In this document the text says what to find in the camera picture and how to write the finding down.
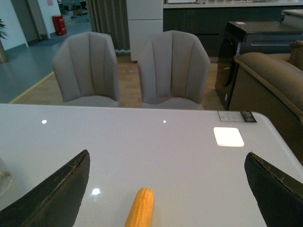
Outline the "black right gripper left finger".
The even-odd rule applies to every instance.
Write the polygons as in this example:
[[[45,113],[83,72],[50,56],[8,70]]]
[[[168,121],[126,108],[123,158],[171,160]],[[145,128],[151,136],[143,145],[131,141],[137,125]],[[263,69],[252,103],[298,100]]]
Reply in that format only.
[[[90,156],[80,152],[0,212],[2,227],[72,227],[89,179]]]

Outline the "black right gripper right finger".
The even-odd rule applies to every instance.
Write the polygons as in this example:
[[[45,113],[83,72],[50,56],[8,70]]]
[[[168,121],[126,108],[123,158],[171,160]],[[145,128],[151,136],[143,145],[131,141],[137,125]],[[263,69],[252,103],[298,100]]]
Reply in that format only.
[[[244,169],[268,227],[303,225],[303,184],[256,154],[247,154]]]

